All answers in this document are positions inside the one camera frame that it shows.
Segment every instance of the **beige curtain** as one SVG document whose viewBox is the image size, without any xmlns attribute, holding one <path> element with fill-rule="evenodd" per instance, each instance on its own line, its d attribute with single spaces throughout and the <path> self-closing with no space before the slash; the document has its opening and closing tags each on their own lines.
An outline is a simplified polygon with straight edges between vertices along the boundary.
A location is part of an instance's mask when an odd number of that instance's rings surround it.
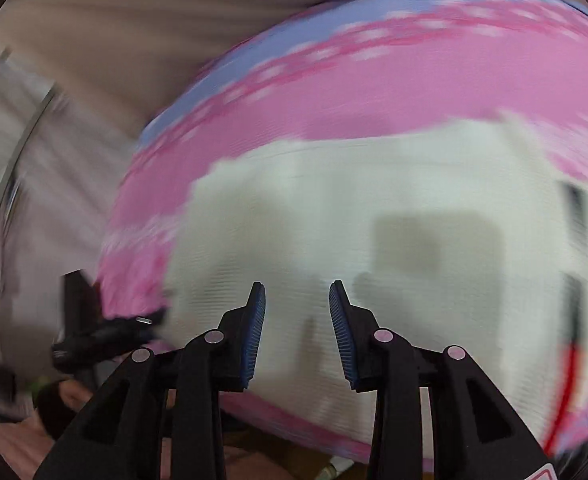
<svg viewBox="0 0 588 480">
<path fill-rule="evenodd" d="M 321 0 L 9 0 L 0 42 L 136 137 L 227 49 Z"/>
</svg>

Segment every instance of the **small white label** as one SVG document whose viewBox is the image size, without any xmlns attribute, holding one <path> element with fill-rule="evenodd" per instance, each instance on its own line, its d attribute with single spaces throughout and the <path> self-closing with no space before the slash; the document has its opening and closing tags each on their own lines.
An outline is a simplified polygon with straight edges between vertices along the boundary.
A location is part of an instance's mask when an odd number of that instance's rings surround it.
<svg viewBox="0 0 588 480">
<path fill-rule="evenodd" d="M 556 480 L 556 473 L 551 464 L 545 464 L 541 469 L 528 476 L 525 480 Z"/>
</svg>

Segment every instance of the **black wristband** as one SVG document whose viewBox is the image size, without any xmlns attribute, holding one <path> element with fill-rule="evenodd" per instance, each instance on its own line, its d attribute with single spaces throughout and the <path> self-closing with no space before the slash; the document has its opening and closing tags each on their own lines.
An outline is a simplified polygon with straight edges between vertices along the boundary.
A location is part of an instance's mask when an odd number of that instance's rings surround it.
<svg viewBox="0 0 588 480">
<path fill-rule="evenodd" d="M 68 408 L 60 398 L 58 385 L 61 382 L 56 381 L 42 388 L 34 402 L 45 431 L 54 440 L 57 440 L 63 434 L 65 428 L 76 416 L 76 412 Z"/>
</svg>

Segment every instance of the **pink fabric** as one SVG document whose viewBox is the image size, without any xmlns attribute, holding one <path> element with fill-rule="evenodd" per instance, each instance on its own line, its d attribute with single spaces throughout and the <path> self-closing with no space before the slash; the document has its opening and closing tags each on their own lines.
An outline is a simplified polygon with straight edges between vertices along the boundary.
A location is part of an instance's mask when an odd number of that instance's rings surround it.
<svg viewBox="0 0 588 480">
<path fill-rule="evenodd" d="M 283 137 L 388 136 L 452 117 L 493 118 L 501 108 L 535 123 L 550 159 L 588 179 L 588 17 L 538 0 L 453 2 L 355 24 L 262 64 L 136 154 L 103 247 L 105 315 L 132 316 L 163 303 L 190 186 L 220 158 Z M 261 415 L 268 413 L 263 401 L 236 402 L 249 407 L 244 418 L 263 418 L 274 430 Z M 283 429 L 308 430 L 297 419 Z M 316 443 L 327 441 L 322 433 L 316 428 Z M 356 452 L 360 460 L 367 448 Z"/>
</svg>

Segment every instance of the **silver rivet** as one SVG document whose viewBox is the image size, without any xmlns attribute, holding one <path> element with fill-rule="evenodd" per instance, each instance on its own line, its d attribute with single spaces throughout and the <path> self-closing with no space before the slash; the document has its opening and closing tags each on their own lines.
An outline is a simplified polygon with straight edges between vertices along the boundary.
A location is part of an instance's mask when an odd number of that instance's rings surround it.
<svg viewBox="0 0 588 480">
<path fill-rule="evenodd" d="M 149 350 L 147 348 L 139 348 L 132 352 L 132 361 L 135 363 L 142 363 L 149 359 Z"/>
<path fill-rule="evenodd" d="M 465 350 L 463 350 L 460 346 L 450 346 L 448 348 L 448 355 L 452 359 L 456 359 L 456 361 L 460 361 L 463 357 L 466 356 Z"/>
<path fill-rule="evenodd" d="M 374 339 L 381 343 L 389 343 L 394 339 L 394 334 L 392 334 L 389 330 L 385 330 L 384 328 L 379 328 L 374 333 Z"/>
<path fill-rule="evenodd" d="M 214 344 L 220 343 L 225 338 L 225 335 L 220 330 L 210 330 L 205 335 L 205 342 Z"/>
</svg>

